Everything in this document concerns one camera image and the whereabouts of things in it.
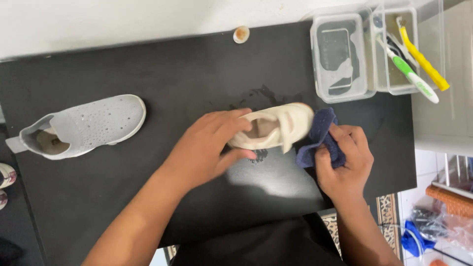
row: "black tabletop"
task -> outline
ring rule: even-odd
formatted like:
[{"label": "black tabletop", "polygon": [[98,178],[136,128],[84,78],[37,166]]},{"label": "black tabletop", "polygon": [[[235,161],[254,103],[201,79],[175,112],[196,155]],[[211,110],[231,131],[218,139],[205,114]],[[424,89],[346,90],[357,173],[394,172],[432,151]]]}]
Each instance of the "black tabletop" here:
[{"label": "black tabletop", "polygon": [[[147,118],[132,138],[77,158],[16,155],[49,265],[79,265],[97,238],[201,115],[239,107],[259,110],[303,102],[329,106],[315,93],[311,22],[57,54],[0,64],[0,101],[11,136],[51,112],[135,94]],[[416,186],[411,98],[377,93],[330,105],[341,124],[365,130],[375,163],[365,197]],[[191,191],[179,204],[162,245],[199,240],[270,220],[327,208],[295,151],[258,151]]]}]

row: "perforated mesh upper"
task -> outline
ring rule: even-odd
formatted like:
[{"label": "perforated mesh upper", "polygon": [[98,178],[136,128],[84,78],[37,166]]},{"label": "perforated mesh upper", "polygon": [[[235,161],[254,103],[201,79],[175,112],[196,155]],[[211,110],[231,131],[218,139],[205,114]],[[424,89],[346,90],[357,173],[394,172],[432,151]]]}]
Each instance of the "perforated mesh upper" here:
[{"label": "perforated mesh upper", "polygon": [[71,119],[81,136],[80,153],[117,142],[140,125],[145,114],[142,101],[134,95],[120,95],[61,111]]}]

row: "yellow toothbrush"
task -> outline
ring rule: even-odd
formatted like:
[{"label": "yellow toothbrush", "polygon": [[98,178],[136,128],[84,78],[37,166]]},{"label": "yellow toothbrush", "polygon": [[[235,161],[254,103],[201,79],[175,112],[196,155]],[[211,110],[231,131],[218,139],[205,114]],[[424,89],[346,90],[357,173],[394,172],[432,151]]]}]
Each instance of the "yellow toothbrush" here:
[{"label": "yellow toothbrush", "polygon": [[396,23],[399,27],[399,34],[403,39],[404,45],[407,47],[407,50],[412,54],[414,59],[419,62],[419,65],[425,70],[425,72],[430,76],[430,78],[440,90],[443,91],[448,89],[450,87],[448,82],[439,74],[437,70],[435,70],[435,68],[432,67],[430,62],[425,59],[424,55],[417,51],[417,48],[409,41],[406,27],[404,26],[406,22],[401,16],[396,18]]}]

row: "gray knit sneaker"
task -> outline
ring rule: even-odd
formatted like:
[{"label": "gray knit sneaker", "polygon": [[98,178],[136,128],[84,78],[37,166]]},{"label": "gray knit sneaker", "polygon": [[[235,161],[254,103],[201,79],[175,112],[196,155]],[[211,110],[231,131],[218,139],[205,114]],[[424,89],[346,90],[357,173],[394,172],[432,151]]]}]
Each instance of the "gray knit sneaker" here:
[{"label": "gray knit sneaker", "polygon": [[119,95],[48,114],[6,142],[14,153],[30,150],[60,160],[130,138],[145,116],[145,105],[138,96]]}]

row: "green toothbrush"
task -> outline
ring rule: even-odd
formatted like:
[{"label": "green toothbrush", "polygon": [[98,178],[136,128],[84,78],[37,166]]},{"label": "green toothbrush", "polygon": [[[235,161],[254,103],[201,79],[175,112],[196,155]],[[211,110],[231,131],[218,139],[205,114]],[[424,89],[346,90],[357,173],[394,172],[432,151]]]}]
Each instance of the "green toothbrush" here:
[{"label": "green toothbrush", "polygon": [[386,47],[379,35],[376,37],[376,40],[386,50],[387,56],[393,60],[394,65],[406,76],[407,80],[431,102],[434,104],[438,103],[438,96],[430,85],[421,79],[400,56],[397,56],[389,47]]}]

